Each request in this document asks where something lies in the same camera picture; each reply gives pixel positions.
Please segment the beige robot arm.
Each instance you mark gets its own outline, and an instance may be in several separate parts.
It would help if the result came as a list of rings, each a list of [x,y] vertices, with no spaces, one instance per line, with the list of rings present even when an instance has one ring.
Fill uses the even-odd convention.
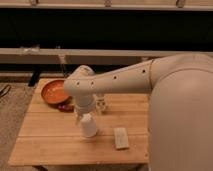
[[[149,171],[213,171],[213,57],[173,55],[102,74],[83,65],[64,89],[82,113],[94,94],[148,93]]]

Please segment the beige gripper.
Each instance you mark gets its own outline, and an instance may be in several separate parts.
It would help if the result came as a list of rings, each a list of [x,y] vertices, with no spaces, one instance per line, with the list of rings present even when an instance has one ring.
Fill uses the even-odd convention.
[[[92,95],[75,96],[74,105],[78,115],[87,114],[95,108],[95,99]]]

